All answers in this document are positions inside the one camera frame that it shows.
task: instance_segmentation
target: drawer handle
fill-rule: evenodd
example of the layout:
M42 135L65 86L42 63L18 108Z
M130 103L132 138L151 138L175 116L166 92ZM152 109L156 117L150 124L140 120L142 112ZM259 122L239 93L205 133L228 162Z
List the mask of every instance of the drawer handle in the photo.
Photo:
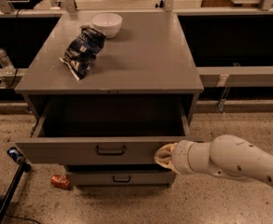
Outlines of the drawer handle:
M128 176L127 180L117 179L115 176L112 177L114 183L129 183L131 180L131 176Z
M125 153L125 150L126 150L126 146L123 146L122 147L122 150L118 153L116 152L102 152L99 150L99 146L96 146L96 154L99 155L99 156L121 156Z

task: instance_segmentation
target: terrazzo floor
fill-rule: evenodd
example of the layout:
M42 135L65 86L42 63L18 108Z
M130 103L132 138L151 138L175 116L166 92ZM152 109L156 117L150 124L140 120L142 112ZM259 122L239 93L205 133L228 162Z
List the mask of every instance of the terrazzo floor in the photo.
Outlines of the terrazzo floor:
M273 154L273 104L198 104L191 135L210 141L221 134L240 136ZM18 164L6 153L29 137L35 119L25 104L0 104L0 195L7 191ZM64 168L32 164L24 174L7 213L42 224L101 223L273 223L273 188L208 175L178 175L171 188L121 187L57 189L53 175ZM4 224L36 223L5 217Z

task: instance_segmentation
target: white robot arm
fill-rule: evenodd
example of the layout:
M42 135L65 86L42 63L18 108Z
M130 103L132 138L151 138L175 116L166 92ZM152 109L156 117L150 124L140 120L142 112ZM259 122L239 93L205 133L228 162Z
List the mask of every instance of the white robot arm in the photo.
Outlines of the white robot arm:
M233 135L219 136L211 143L182 140L168 144L154 158L182 175L200 173L243 182L256 179L273 187L273 156Z

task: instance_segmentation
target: bowl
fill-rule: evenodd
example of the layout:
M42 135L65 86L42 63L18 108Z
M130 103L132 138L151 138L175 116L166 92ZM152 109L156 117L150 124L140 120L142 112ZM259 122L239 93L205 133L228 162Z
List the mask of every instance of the bowl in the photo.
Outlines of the bowl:
M107 38L114 37L121 29L122 17L114 13L104 13L92 19L93 27L103 32Z

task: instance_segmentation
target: plastic bottle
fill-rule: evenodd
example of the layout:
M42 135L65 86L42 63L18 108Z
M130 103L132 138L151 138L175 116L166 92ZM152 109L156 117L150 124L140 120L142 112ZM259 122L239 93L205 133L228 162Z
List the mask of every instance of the plastic bottle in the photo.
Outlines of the plastic bottle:
M7 74L15 74L15 68L4 49L0 48L0 64Z

